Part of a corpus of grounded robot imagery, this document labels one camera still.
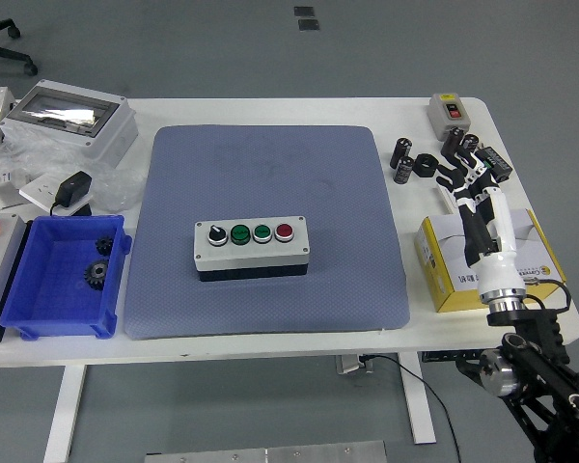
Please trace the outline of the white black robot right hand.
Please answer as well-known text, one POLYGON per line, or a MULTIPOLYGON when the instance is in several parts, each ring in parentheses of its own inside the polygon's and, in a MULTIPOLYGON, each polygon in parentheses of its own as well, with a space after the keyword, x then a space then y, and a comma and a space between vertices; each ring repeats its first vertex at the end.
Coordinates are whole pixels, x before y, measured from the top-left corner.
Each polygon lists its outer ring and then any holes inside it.
POLYGON ((514 229, 506 196, 489 169, 462 146, 444 148, 445 165, 437 183, 455 198, 465 236, 464 256, 478 276, 481 302, 522 299, 526 285, 519 275, 514 229))

